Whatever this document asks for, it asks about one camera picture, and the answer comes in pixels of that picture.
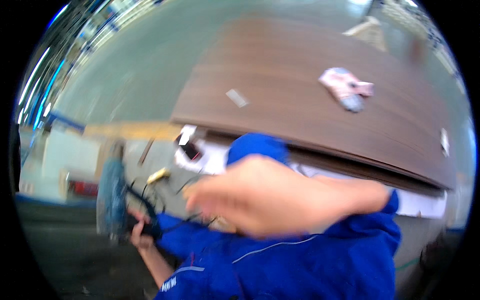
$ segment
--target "blue light strip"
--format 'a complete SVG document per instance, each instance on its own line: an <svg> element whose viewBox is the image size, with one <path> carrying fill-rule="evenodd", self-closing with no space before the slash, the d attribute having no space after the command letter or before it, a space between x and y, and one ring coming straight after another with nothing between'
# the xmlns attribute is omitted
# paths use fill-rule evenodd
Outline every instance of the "blue light strip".
<svg viewBox="0 0 480 300"><path fill-rule="evenodd" d="M42 114L43 111L43 104L45 103L45 100L47 99L48 93L50 92L50 89L52 88L53 82L55 81L55 78L57 77L58 73L60 72L60 68L63 66L63 63L65 60L62 60L60 63L60 66L57 68L55 71L55 74L53 74L52 80L50 80L50 83L47 86L47 89L45 90L45 95L43 96L42 102L40 103L40 107L38 108L38 113L36 115L35 119L35 124L33 125L33 130L35 131L38 121L40 120L40 115Z"/></svg>
<svg viewBox="0 0 480 300"><path fill-rule="evenodd" d="M55 22L55 20L67 9L69 4L65 5L56 15L55 17L53 17L53 19L50 21L50 23L48 24L47 28L50 28L50 26L52 26L53 22Z"/></svg>

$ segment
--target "hand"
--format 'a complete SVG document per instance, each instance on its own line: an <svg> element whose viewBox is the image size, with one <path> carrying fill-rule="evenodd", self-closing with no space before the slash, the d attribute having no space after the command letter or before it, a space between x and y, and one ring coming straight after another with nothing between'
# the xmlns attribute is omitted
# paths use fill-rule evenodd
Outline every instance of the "hand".
<svg viewBox="0 0 480 300"><path fill-rule="evenodd" d="M141 212L130 208L128 209L128 213L134 216L138 221L138 223L133 226L130 242L132 242L132 244L137 247L139 251L150 249L154 245L153 238L148 235L142 235L144 225L145 223L150 223L150 218Z"/></svg>
<svg viewBox="0 0 480 300"><path fill-rule="evenodd" d="M319 185L275 160L252 155L223 175L193 184L187 210L222 216L255 237L304 233L317 221Z"/></svg>

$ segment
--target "brown wooden board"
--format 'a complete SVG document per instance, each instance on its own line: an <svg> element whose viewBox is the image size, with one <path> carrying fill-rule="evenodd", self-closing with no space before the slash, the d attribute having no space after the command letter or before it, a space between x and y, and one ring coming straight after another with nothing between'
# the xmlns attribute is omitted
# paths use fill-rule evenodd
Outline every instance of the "brown wooden board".
<svg viewBox="0 0 480 300"><path fill-rule="evenodd" d="M423 75L387 53L315 25L239 19L194 67L171 120L218 132L266 132L290 144L455 187L454 151L444 157L440 130L448 115ZM344 110L318 83L344 67L375 84L365 109ZM239 108L226 92L249 102Z"/></svg>

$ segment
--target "factory floor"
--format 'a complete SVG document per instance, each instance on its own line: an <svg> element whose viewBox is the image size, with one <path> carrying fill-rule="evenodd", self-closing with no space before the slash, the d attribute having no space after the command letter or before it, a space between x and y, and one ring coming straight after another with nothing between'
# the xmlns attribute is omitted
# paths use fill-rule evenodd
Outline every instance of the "factory floor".
<svg viewBox="0 0 480 300"><path fill-rule="evenodd" d="M127 28L120 30L94 52L88 62L69 80L54 109L68 118L87 124L165 121L169 119L192 67L209 45L215 42L216 31L225 22L242 16L269 16L326 26L341 33L359 24L369 5L370 1L361 0L165 1ZM372 15L381 22L388 52L407 62L412 35L384 16L380 9L373 10ZM412 280L415 274L418 274L417 265L409 263L419 257L422 248L434 240L446 225L464 224L476 165L466 96L460 92L453 77L430 50L427 51L425 62L419 67L424 70L426 78L448 109L452 127L452 132L449 132L450 144L455 148L457 172L459 182L463 183L463 190L462 193L449 193L443 219L396 217L403 234L401 246L395 256L397 291L401 297L411 292ZM161 146L150 151L149 159L154 160L155 155L159 159L165 157ZM38 213L38 210L32 207L24 207L24 210ZM67 264L68 268L63 267L64 272L70 274L55 276L52 283L58 286L74 286L76 297L81 296L78 295L83 289L80 286L81 280L67 283L66 278L75 280L75 272L90 268L91 272L84 276L90 276L89 282L95 282L96 276L101 278L104 274L96 273L91 269L92 265L101 264L101 269L107 270L108 264L122 261L120 252L115 252L118 257L101 257L99 253L105 255L106 248L96 244L98 241L93 237L92 231L94 227L88 222L86 224L89 225L85 225L84 229L60 228L57 225L39 226L38 222L30 222L25 227L32 248L39 253L39 262L44 260L46 272L48 270L49 274L53 274L55 266L61 265L61 262L72 262ZM65 239L65 232L68 230L72 234L68 233L69 238ZM48 233L46 238L40 238L45 232ZM79 248L74 251L69 246L71 244L78 244ZM46 255L48 249L55 249L55 258ZM119 267L120 271L123 274L130 273L132 277L145 278L145 284L151 285L152 282L147 279L148 273L145 273L146 269L138 256L135 256L134 252L127 253L132 251L131 247L122 251L126 251L123 254L128 257L127 261L123 260L122 265L128 263L131 266L124 270ZM128 278L119 282L124 284L126 280Z"/></svg>

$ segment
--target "black phone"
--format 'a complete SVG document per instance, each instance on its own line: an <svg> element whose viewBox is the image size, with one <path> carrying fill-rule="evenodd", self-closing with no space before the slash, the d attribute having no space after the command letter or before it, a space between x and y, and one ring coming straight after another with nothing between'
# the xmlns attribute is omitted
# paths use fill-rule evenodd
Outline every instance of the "black phone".
<svg viewBox="0 0 480 300"><path fill-rule="evenodd" d="M179 136L175 139L175 142L176 142L177 145L180 147L180 149L182 149L182 150L185 152L185 154L187 155L187 157L188 157L190 160L196 160L196 159L201 158L201 157L202 157L202 153L200 153L200 151L197 149L197 147L195 146L195 144L194 144L191 140L188 140L187 143L180 145L181 136L182 136L182 135L179 135Z"/></svg>

